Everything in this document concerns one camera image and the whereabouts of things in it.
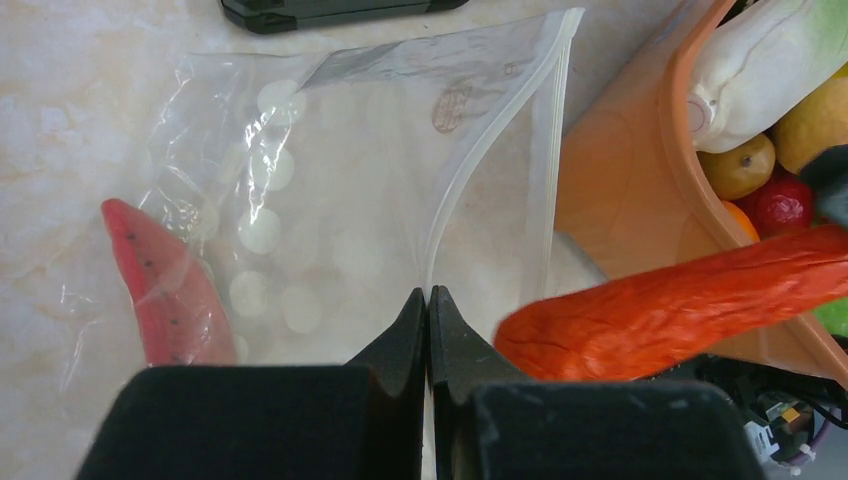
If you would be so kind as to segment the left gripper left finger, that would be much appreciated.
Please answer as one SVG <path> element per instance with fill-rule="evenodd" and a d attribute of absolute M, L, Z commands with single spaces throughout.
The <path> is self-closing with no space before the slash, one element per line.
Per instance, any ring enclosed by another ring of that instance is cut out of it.
<path fill-rule="evenodd" d="M 155 367 L 105 417 L 81 479 L 417 479 L 425 296 L 336 365 Z"/>

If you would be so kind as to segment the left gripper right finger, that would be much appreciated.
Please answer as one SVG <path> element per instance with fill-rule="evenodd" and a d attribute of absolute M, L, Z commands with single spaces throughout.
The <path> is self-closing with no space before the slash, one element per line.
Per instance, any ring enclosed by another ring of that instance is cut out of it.
<path fill-rule="evenodd" d="M 740 415 L 691 380 L 537 382 L 429 298 L 428 368 L 440 479 L 761 479 Z"/>

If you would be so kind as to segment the toy red chili pepper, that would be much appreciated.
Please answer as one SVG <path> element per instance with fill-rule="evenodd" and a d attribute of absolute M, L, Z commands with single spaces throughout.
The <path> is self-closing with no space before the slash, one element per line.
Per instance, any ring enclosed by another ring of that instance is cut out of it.
<path fill-rule="evenodd" d="M 630 381 L 847 294 L 847 232 L 825 225 L 532 302 L 493 345 L 544 381 Z"/>

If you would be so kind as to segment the toy watermelon slice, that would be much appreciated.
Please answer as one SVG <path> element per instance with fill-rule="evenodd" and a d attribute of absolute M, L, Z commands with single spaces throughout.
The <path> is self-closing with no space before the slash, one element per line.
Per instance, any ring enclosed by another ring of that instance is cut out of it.
<path fill-rule="evenodd" d="M 142 210 L 112 198 L 101 214 L 150 366 L 234 365 L 233 333 L 200 260 Z"/>

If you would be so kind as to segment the clear zip top bag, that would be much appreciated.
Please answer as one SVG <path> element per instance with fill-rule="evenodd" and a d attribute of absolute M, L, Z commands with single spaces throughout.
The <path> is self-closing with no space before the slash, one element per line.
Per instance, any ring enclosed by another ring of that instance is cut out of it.
<path fill-rule="evenodd" d="M 147 364 L 101 204 L 200 260 L 240 364 L 339 363 L 413 289 L 489 337 L 549 290 L 568 63 L 584 11 L 298 56 L 192 55 L 64 267 L 67 398 Z"/>

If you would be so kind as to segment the orange plastic basket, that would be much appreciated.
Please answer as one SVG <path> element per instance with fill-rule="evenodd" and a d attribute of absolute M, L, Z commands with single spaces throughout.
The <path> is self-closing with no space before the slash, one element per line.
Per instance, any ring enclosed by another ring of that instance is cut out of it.
<path fill-rule="evenodd" d="M 565 135 L 554 226 L 609 278 L 755 244 L 703 173 L 687 99 L 709 36 L 755 2 L 673 2 Z"/>

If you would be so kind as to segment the toy orange fruit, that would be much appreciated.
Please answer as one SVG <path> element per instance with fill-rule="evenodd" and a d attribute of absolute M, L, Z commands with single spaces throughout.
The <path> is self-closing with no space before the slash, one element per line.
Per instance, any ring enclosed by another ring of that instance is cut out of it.
<path fill-rule="evenodd" d="M 746 233 L 748 238 L 754 243 L 759 242 L 760 235 L 747 214 L 736 204 L 730 201 L 722 200 L 721 203 L 726 211 L 733 217 L 737 225 Z"/>

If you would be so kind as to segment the toy brown pear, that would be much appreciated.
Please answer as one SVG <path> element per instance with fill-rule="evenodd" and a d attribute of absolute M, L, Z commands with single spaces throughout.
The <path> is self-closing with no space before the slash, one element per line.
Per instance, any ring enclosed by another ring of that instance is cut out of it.
<path fill-rule="evenodd" d="M 697 157 L 713 191 L 725 201 L 741 199 L 763 186 L 776 163 L 774 144 L 764 134 L 723 153 L 698 151 Z"/>

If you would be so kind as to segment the toy red apple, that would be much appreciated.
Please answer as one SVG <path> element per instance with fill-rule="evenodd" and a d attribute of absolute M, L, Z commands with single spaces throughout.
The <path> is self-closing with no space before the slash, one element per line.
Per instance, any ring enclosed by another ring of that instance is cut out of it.
<path fill-rule="evenodd" d="M 761 239 L 805 230 L 815 217 L 813 191 L 792 174 L 773 176 L 736 205 Z"/>

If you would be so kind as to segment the black poker chip case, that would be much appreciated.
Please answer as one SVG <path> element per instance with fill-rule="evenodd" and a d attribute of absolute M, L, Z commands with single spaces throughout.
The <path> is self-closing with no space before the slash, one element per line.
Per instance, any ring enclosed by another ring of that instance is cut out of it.
<path fill-rule="evenodd" d="M 224 17 L 251 33 L 304 29 L 439 13 L 467 0 L 221 0 Z"/>

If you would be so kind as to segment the toy green white cabbage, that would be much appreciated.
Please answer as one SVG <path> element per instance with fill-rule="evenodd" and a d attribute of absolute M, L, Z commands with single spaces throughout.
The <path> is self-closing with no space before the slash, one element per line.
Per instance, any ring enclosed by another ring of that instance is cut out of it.
<path fill-rule="evenodd" d="M 694 147 L 732 150 L 775 124 L 847 61 L 842 0 L 757 1 L 718 27 L 689 83 Z"/>

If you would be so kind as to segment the toy yellow bell pepper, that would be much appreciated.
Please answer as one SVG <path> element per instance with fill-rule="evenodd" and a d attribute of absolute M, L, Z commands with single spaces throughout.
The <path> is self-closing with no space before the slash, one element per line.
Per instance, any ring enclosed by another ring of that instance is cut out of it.
<path fill-rule="evenodd" d="M 807 95 L 772 128 L 777 160 L 797 174 L 825 149 L 847 143 L 847 65 Z"/>

